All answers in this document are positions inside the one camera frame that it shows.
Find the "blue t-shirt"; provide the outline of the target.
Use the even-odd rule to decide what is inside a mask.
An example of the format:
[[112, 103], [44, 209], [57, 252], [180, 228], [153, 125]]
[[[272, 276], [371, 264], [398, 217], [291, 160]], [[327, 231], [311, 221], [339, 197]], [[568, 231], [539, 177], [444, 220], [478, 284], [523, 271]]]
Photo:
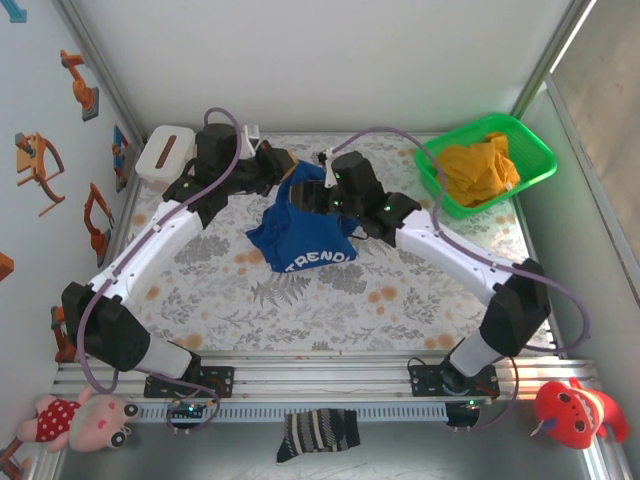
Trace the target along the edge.
[[350, 242], [350, 236], [358, 227], [356, 221], [335, 214], [302, 212], [290, 202], [291, 188], [306, 180], [323, 181], [324, 171], [301, 162], [280, 185], [275, 202], [263, 213], [261, 224], [246, 233], [277, 273], [292, 273], [357, 257]]

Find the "white tissue box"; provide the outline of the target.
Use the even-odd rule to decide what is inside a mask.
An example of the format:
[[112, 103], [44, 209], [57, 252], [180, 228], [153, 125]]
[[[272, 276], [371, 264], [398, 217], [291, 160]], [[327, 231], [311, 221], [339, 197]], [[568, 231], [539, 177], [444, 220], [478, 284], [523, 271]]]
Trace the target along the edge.
[[161, 125], [148, 138], [135, 170], [146, 187], [163, 193], [179, 178], [194, 152], [195, 132], [192, 129]]

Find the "yellow cloth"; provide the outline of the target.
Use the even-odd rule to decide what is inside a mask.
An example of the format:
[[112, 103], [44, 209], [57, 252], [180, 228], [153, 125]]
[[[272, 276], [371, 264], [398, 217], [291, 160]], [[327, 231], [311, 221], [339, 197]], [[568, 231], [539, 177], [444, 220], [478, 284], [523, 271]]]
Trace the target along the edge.
[[443, 174], [437, 180], [449, 196], [463, 207], [477, 207], [503, 195], [521, 182], [516, 165], [510, 158], [508, 137], [491, 132], [482, 142], [468, 147], [451, 145], [437, 157]]

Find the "floral table mat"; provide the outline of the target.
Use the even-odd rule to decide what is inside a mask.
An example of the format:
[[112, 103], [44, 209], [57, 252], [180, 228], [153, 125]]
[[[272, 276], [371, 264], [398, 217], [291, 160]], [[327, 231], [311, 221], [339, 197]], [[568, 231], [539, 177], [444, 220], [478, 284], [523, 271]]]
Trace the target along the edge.
[[[411, 142], [370, 134], [351, 148], [371, 161], [386, 191], [430, 209]], [[480, 325], [485, 309], [460, 282], [361, 231], [351, 241], [353, 261], [274, 273], [246, 232], [276, 193], [230, 197], [134, 300], [135, 318], [154, 335], [202, 351], [447, 351]], [[467, 219], [439, 218], [491, 253], [518, 263], [534, 258], [513, 199]]]

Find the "green plastic basket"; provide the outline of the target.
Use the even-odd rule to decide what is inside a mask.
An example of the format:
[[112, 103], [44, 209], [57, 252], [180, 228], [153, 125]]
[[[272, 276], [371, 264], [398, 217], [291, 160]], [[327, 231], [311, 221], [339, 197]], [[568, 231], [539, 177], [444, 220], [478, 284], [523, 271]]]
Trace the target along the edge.
[[[503, 113], [486, 115], [466, 125], [457, 127], [426, 143], [426, 148], [436, 156], [448, 146], [468, 147], [482, 142], [491, 132], [503, 132], [508, 137], [510, 158], [521, 176], [520, 184], [513, 190], [477, 207], [463, 207], [457, 204], [447, 193], [441, 202], [441, 208], [450, 216], [458, 219], [478, 214], [525, 189], [551, 177], [557, 170], [557, 159], [552, 150], [518, 119]], [[423, 151], [415, 152], [415, 163], [423, 186], [433, 196], [438, 196], [442, 184], [437, 180], [439, 174], [431, 160]]]

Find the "orange claw sticker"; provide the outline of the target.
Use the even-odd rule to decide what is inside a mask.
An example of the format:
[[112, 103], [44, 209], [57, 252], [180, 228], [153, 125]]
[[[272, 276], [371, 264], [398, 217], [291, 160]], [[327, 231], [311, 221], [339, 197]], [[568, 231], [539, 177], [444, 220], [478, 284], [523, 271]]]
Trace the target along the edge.
[[[65, 196], [55, 194], [50, 186], [52, 179], [65, 172], [64, 163], [53, 143], [38, 132], [30, 135], [19, 132], [15, 134], [14, 140], [17, 149], [16, 172], [28, 172], [28, 176], [19, 180], [17, 185], [22, 186], [33, 181], [50, 200], [50, 205], [38, 214], [42, 217], [65, 200]], [[56, 165], [56, 171], [51, 174], [46, 170], [47, 154], [53, 158]]]

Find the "small circuit board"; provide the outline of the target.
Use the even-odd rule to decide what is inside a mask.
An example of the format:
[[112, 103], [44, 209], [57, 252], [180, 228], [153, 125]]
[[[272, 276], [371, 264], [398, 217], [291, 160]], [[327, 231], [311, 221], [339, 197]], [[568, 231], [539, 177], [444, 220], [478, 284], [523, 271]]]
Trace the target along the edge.
[[483, 403], [479, 400], [465, 400], [446, 402], [445, 409], [448, 420], [446, 425], [454, 429], [469, 430], [478, 422], [480, 408]]
[[167, 413], [173, 422], [201, 422], [209, 408], [203, 403], [179, 403], [170, 405]]

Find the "black striped sock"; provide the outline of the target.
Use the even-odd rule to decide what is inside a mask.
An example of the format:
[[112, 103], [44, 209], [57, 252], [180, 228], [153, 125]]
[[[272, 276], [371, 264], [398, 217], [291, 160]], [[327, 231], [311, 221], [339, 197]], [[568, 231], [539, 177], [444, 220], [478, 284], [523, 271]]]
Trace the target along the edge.
[[278, 464], [309, 453], [337, 453], [359, 446], [358, 413], [322, 408], [285, 416]]

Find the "pink pig plush toy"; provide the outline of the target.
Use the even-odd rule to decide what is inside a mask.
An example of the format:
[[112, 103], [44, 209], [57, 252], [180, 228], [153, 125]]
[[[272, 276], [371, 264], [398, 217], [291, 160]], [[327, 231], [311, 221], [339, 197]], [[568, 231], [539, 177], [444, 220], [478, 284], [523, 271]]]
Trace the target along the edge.
[[50, 453], [67, 447], [80, 453], [122, 447], [141, 410], [113, 395], [94, 394], [86, 386], [76, 400], [45, 395], [36, 401], [36, 416], [22, 422], [16, 437], [22, 442], [47, 445]]

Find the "red monster plush toy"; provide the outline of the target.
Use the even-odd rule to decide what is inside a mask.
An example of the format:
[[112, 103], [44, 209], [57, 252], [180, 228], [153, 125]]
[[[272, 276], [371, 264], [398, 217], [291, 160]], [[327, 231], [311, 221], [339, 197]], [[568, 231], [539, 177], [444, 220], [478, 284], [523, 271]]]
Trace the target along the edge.
[[605, 438], [610, 428], [617, 443], [631, 434], [622, 408], [602, 391], [585, 388], [575, 377], [569, 384], [549, 381], [534, 399], [537, 420], [531, 436], [545, 432], [560, 445], [574, 449], [589, 448], [596, 437]]

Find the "blue orange wall sticker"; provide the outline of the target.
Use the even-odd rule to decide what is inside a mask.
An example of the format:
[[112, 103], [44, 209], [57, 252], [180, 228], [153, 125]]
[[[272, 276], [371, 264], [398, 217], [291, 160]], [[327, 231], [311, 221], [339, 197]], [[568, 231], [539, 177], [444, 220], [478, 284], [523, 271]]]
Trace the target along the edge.
[[115, 174], [115, 189], [116, 192], [119, 193], [127, 186], [131, 168], [130, 163], [134, 150], [118, 125], [113, 127], [113, 141], [111, 149], [113, 157], [113, 171]]

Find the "aluminium corner post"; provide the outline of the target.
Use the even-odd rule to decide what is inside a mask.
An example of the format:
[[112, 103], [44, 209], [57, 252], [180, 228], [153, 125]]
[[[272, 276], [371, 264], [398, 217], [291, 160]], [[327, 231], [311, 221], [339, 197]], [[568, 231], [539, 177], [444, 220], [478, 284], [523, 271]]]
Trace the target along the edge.
[[107, 60], [105, 48], [90, 26], [89, 19], [79, 3], [77, 0], [50, 1], [132, 138], [138, 144], [143, 144], [146, 140], [144, 128]]
[[520, 119], [571, 45], [598, 0], [569, 0], [558, 25], [546, 43], [534, 69], [521, 89], [510, 115]]

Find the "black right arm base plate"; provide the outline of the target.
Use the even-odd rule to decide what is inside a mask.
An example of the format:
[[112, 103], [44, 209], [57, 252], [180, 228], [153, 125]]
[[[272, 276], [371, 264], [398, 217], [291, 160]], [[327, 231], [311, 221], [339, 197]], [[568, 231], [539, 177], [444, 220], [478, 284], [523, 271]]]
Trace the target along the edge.
[[440, 365], [412, 364], [408, 366], [414, 397], [487, 397], [500, 395], [496, 369], [487, 365], [473, 377]]

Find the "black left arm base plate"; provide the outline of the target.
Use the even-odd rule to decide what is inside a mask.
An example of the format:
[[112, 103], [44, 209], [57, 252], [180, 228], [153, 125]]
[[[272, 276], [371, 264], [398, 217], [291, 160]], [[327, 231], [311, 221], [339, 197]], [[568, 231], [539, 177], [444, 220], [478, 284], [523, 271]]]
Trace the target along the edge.
[[[220, 398], [232, 396], [235, 369], [231, 366], [203, 366], [198, 381], [192, 383], [214, 390]], [[147, 376], [144, 386], [144, 398], [169, 399], [185, 398], [192, 395], [195, 398], [209, 398], [206, 391], [200, 390], [193, 394], [195, 388], [176, 385], [160, 380], [154, 376]]]

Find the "grey side rail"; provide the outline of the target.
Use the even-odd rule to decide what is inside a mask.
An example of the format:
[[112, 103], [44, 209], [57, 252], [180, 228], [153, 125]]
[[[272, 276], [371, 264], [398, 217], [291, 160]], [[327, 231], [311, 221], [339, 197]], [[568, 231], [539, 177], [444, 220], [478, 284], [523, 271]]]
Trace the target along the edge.
[[551, 74], [547, 75], [545, 84], [550, 100], [556, 110], [565, 135], [571, 144], [571, 148], [576, 156], [590, 195], [595, 203], [604, 228], [606, 229], [609, 241], [616, 253], [634, 299], [640, 307], [640, 263], [636, 259], [631, 244], [623, 231], [600, 179], [598, 178], [596, 169], [585, 148], [584, 141], [579, 135], [566, 103], [564, 102]]

